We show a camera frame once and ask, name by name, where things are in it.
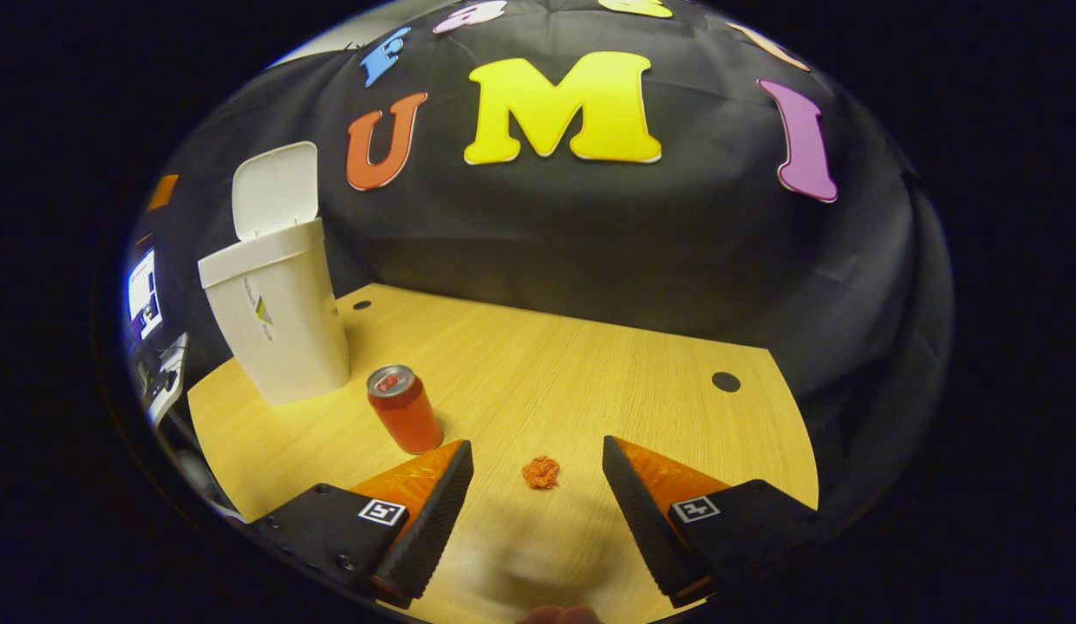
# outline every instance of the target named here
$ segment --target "yellow letter m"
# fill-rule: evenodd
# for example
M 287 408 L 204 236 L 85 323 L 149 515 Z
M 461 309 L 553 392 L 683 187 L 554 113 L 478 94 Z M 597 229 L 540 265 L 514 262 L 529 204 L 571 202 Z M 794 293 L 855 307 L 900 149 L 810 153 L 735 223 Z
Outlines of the yellow letter m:
M 572 154 L 587 159 L 656 161 L 661 143 L 646 129 L 641 102 L 641 72 L 649 67 L 645 56 L 593 52 L 577 60 L 557 86 L 526 59 L 495 60 L 475 68 L 469 79 L 480 84 L 480 112 L 476 141 L 465 148 L 465 162 L 486 165 L 518 157 L 521 143 L 507 130 L 510 114 L 535 153 L 548 157 L 581 108 L 584 122 L 569 141 Z

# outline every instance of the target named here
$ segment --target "red soda can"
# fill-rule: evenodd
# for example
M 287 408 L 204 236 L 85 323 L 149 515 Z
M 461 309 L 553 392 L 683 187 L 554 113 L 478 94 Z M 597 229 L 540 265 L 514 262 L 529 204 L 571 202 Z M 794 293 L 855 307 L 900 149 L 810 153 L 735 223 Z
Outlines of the red soda can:
M 368 375 L 368 402 L 399 449 L 417 455 L 441 445 L 444 434 L 426 387 L 410 367 L 394 364 Z

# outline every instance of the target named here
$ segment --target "hand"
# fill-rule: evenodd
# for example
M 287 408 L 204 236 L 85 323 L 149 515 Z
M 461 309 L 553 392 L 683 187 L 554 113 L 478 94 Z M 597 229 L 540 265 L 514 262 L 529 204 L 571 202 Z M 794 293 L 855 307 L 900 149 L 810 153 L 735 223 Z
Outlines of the hand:
M 590 607 L 538 607 L 516 624 L 604 624 Z

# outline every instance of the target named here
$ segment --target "crumpled orange paper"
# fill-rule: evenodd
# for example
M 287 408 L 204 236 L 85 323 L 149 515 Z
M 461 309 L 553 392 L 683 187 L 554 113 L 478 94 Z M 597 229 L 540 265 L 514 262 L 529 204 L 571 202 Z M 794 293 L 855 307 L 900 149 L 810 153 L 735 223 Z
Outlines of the crumpled orange paper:
M 534 490 L 550 490 L 556 485 L 556 473 L 561 471 L 561 465 L 554 459 L 546 457 L 535 457 L 534 462 L 522 469 L 522 478 L 526 479 L 526 484 Z

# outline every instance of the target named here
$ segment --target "white trash bin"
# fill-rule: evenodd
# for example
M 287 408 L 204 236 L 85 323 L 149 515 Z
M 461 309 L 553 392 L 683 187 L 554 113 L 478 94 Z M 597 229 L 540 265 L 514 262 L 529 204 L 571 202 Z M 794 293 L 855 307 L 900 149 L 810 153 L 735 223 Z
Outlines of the white trash bin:
M 293 143 L 233 174 L 241 242 L 198 260 L 213 317 L 268 402 L 291 403 L 349 381 L 349 343 L 318 218 L 318 147 Z

